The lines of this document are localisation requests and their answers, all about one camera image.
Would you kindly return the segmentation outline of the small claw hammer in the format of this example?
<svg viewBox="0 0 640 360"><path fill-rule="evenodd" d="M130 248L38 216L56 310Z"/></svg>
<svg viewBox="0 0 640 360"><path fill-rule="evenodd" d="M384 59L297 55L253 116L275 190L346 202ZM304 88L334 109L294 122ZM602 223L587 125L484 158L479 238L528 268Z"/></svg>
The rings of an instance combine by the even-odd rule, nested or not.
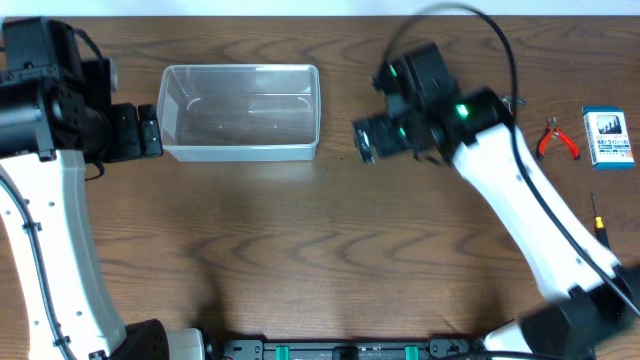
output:
<svg viewBox="0 0 640 360"><path fill-rule="evenodd" d="M501 102L507 108L510 114L513 114L514 109L521 105L526 105L527 100L521 97L513 97L511 95L504 95L501 97Z"/></svg>

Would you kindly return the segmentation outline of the clear plastic storage container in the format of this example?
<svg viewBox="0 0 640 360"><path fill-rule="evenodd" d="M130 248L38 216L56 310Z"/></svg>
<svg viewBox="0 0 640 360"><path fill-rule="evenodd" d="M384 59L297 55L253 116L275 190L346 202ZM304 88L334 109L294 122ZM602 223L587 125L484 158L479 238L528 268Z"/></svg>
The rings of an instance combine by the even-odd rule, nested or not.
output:
<svg viewBox="0 0 640 360"><path fill-rule="evenodd" d="M171 65L157 111L164 150L181 162L310 161L320 74L311 64Z"/></svg>

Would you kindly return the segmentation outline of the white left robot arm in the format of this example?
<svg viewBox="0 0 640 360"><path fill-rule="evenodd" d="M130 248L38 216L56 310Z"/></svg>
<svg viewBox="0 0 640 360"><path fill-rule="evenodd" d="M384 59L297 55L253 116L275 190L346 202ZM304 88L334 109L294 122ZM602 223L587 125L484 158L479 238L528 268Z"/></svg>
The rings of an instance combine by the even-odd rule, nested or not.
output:
<svg viewBox="0 0 640 360"><path fill-rule="evenodd" d="M88 35L44 17L3 25L1 218L29 320L32 359L205 359L196 328L126 324L89 222L88 166L159 157L156 109L116 104L117 75Z"/></svg>

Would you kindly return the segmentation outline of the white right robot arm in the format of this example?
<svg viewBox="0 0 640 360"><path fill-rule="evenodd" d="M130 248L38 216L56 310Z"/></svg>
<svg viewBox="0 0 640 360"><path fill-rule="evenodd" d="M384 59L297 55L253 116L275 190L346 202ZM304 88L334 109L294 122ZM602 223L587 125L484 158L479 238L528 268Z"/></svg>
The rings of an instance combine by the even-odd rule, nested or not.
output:
<svg viewBox="0 0 640 360"><path fill-rule="evenodd" d="M576 218L491 89L463 93L435 45L384 60L373 87L387 108L353 124L363 161L437 151L496 213L545 298L543 308L482 336L476 356L590 359L631 325L638 269L624 267Z"/></svg>

